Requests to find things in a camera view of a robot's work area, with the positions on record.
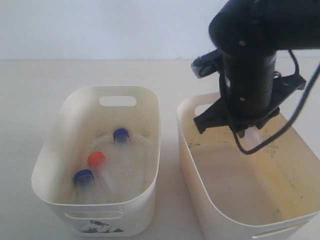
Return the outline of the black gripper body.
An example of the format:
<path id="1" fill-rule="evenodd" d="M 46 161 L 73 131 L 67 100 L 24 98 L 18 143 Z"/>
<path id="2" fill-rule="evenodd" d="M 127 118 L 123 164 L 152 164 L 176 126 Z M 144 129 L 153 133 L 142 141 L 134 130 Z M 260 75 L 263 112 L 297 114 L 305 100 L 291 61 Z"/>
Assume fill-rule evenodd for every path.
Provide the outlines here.
<path id="1" fill-rule="evenodd" d="M 280 112 L 280 105 L 296 90 L 303 90 L 306 80 L 299 74 L 275 78 L 264 76 L 219 77 L 219 99 L 194 117 L 200 134 L 209 128 L 228 126 L 243 132 L 251 126 L 258 129 Z"/>

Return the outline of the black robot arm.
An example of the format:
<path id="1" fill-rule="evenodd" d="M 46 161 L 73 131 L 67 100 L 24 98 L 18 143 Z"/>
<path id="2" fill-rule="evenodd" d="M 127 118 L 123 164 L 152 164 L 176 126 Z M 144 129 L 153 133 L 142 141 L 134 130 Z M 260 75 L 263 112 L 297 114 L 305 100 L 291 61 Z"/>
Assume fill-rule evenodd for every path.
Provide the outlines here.
<path id="1" fill-rule="evenodd" d="M 317 0 L 230 0 L 208 27 L 215 50 L 191 65 L 198 78 L 219 73 L 220 98 L 194 118 L 199 133 L 228 126 L 261 129 L 280 105 L 305 87 L 298 71 L 277 76 L 278 51 L 320 47 Z"/>

